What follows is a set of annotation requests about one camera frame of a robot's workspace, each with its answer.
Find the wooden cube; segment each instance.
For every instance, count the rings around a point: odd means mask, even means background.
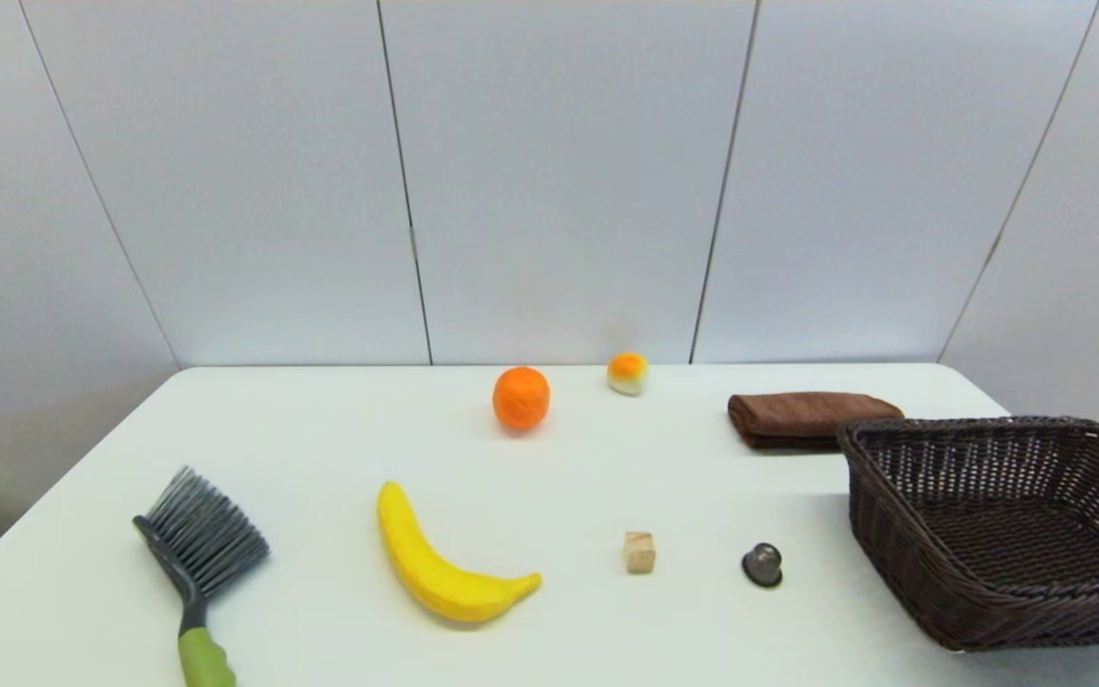
[[[626,573],[651,573],[655,567],[655,543],[650,532],[626,532]]]

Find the gray bristles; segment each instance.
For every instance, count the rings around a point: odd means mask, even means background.
[[[270,555],[248,518],[188,466],[171,478],[147,519],[208,599]]]

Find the yellow banana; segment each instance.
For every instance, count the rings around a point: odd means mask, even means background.
[[[466,573],[440,557],[418,527],[400,484],[386,481],[376,503],[388,561],[410,595],[428,609],[458,622],[485,622],[541,586],[541,575],[502,579]]]

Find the wicker basket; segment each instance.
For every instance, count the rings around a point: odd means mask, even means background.
[[[1099,644],[1099,424],[1073,418],[842,428],[851,528],[950,649]]]

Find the small metal object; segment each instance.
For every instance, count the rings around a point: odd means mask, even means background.
[[[782,554],[773,544],[761,543],[741,558],[741,568],[758,587],[777,587],[782,581]]]

